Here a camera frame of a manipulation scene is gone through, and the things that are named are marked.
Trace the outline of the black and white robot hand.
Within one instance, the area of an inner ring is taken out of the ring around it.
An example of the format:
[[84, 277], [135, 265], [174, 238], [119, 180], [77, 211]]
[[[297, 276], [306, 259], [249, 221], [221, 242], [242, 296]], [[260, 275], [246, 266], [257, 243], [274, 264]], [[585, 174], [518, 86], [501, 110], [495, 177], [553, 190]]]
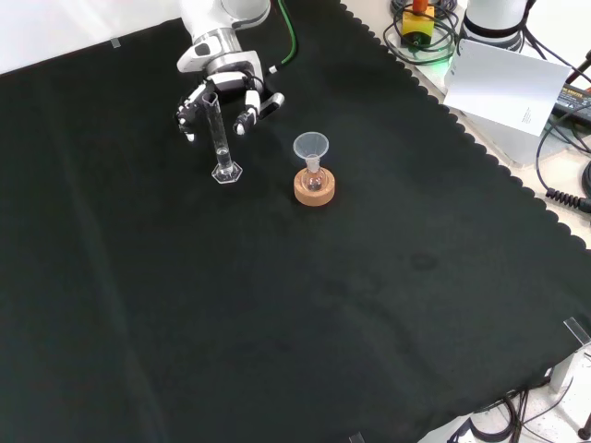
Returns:
[[195, 140], [198, 120], [205, 112], [204, 99], [213, 93], [219, 98], [244, 94], [245, 108], [233, 125], [238, 136], [244, 136], [259, 120], [279, 110], [285, 102], [281, 92], [272, 92], [262, 78], [250, 73], [245, 67], [210, 74], [181, 99], [176, 110], [177, 126], [190, 142]]

